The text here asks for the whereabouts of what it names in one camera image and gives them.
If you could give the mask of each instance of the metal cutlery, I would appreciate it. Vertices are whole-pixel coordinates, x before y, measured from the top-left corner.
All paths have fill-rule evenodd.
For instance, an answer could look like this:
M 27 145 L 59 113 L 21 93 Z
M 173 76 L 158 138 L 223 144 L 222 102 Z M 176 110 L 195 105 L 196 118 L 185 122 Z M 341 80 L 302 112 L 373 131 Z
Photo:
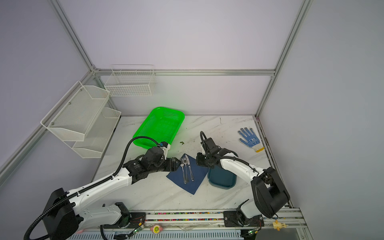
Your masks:
M 193 173 L 192 173 L 191 163 L 189 161 L 189 157 L 188 157 L 188 155 L 185 155 L 185 157 L 187 159 L 187 166 L 189 167 L 189 172 L 190 172 L 190 175 L 191 175 L 191 180 L 194 181 L 195 178 L 193 177 Z
M 182 157 L 180 159 L 181 161 L 181 164 L 180 164 L 180 167 L 181 169 L 183 170 L 183 180 L 184 180 L 184 184 L 187 184 L 187 174 L 184 172 L 184 158 Z

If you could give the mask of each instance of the dark teal bowl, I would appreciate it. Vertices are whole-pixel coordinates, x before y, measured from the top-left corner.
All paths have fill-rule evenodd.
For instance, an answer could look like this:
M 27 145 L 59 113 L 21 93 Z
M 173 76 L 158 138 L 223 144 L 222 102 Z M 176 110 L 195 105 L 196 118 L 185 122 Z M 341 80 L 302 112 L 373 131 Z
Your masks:
M 208 181 L 214 187 L 230 189 L 236 184 L 236 178 L 234 173 L 219 166 L 208 170 Z

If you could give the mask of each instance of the white wire basket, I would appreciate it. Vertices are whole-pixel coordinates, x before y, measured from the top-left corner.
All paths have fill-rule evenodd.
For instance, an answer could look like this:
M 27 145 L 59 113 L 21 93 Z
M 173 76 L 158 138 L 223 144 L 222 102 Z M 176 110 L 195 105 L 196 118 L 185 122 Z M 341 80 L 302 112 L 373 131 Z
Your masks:
M 103 108 L 84 141 L 75 142 L 72 149 L 82 158 L 101 158 L 120 115 L 117 110 Z
M 105 89 L 113 97 L 151 96 L 156 86 L 153 65 L 111 65 Z
M 109 99 L 109 91 L 96 86 L 80 88 L 50 121 L 41 124 L 62 141 L 84 141 Z

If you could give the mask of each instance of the white metal shelf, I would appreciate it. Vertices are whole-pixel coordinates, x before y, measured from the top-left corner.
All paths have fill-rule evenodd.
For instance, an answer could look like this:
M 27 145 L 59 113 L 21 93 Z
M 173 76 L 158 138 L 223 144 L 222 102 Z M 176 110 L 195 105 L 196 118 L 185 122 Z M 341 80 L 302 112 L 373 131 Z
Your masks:
M 72 149 L 82 158 L 101 158 L 120 115 L 119 111 L 103 108 L 84 141 L 75 142 Z
M 109 99 L 109 91 L 96 86 L 83 86 L 71 97 L 60 112 L 44 125 L 62 141 L 84 141 L 101 110 Z

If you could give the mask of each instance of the green plastic basket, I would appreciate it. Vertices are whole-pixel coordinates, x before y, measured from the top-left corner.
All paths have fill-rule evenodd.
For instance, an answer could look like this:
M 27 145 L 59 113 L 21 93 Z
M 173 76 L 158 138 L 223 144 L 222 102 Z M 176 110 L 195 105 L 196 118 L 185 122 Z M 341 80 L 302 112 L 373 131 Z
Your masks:
M 141 124 L 133 137 L 146 136 L 155 139 L 159 143 L 167 142 L 172 144 L 184 118 L 184 113 L 180 111 L 163 107 L 155 108 Z M 156 146 L 154 142 L 148 139 L 137 139 L 133 141 L 133 143 L 146 149 Z

